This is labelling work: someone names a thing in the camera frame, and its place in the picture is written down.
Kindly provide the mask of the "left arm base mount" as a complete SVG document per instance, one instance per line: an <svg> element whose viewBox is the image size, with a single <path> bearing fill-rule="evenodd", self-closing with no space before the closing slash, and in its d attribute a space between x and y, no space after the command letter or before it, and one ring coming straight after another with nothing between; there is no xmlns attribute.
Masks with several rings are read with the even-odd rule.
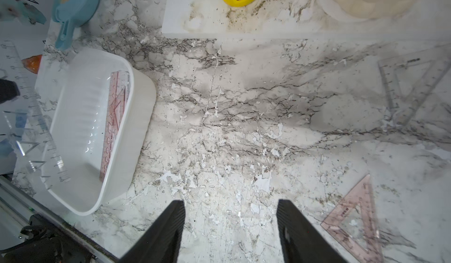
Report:
<svg viewBox="0 0 451 263"><path fill-rule="evenodd" d="M21 229L23 243L1 250L4 263L90 263L94 256L39 214Z"/></svg>

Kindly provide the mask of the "pink isosceles triangle ruler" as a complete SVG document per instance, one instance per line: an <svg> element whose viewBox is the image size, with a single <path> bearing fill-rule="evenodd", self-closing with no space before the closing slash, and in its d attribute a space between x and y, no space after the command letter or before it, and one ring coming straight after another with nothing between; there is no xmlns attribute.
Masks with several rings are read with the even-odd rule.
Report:
<svg viewBox="0 0 451 263"><path fill-rule="evenodd" d="M321 227L359 262L384 262L369 174L337 204Z"/></svg>

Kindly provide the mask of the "white storage box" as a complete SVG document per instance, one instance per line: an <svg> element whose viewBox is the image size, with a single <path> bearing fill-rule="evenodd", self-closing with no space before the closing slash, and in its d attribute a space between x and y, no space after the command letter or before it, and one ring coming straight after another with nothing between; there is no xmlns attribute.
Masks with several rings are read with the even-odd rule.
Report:
<svg viewBox="0 0 451 263"><path fill-rule="evenodd" d="M128 99L103 182L103 141L109 78L119 72L117 93L128 87ZM51 135L70 180L49 193L79 216L127 192L156 103L156 86L125 58L102 50L82 49L69 64L58 100Z"/></svg>

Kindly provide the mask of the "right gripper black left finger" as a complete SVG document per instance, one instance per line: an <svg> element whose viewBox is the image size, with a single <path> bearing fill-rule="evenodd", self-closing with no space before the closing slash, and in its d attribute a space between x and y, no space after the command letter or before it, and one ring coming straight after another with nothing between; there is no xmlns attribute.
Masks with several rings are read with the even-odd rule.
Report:
<svg viewBox="0 0 451 263"><path fill-rule="evenodd" d="M176 263L186 211L182 200L172 201L120 263Z"/></svg>

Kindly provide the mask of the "pink scalene triangle ruler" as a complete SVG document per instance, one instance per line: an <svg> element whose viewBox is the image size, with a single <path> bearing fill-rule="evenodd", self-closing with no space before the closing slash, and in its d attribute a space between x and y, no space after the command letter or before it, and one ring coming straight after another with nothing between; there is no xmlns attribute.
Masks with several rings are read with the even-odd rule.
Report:
<svg viewBox="0 0 451 263"><path fill-rule="evenodd" d="M128 87L123 87L116 95L113 115L113 136L117 137L121 125L124 109L128 99Z"/></svg>

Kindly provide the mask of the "clear stencil ruler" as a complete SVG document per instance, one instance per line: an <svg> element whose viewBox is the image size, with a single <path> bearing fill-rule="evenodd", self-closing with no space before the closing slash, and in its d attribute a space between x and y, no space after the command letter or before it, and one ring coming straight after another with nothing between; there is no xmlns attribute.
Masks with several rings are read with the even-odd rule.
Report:
<svg viewBox="0 0 451 263"><path fill-rule="evenodd" d="M15 98L19 106L5 109L3 118L9 126L8 138L20 163L33 177L39 177L48 190L67 183L70 175L41 111L31 77L13 42L1 42L1 61L4 63L3 79L15 83L19 91Z"/></svg>

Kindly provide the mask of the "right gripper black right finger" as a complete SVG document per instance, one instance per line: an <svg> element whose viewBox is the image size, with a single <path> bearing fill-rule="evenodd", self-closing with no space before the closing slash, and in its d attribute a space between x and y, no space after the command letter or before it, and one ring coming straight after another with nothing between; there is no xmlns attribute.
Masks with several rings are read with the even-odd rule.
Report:
<svg viewBox="0 0 451 263"><path fill-rule="evenodd" d="M286 263L344 263L317 229L290 200L280 199L277 224Z"/></svg>

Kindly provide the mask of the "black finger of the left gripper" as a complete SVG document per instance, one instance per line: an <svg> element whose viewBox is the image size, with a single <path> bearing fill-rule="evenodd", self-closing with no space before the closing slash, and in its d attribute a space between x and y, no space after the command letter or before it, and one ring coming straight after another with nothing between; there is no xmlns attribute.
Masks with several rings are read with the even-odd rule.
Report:
<svg viewBox="0 0 451 263"><path fill-rule="evenodd" d="M0 79L0 104L11 101L19 95L20 91L15 82Z"/></svg>

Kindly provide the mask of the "clear triangle ruler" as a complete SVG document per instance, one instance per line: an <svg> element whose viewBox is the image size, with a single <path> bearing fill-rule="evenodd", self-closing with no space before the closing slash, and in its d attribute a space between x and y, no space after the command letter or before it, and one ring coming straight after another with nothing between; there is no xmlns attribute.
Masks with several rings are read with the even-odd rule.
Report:
<svg viewBox="0 0 451 263"><path fill-rule="evenodd" d="M451 70L449 44L378 62L391 119L402 129Z"/></svg>

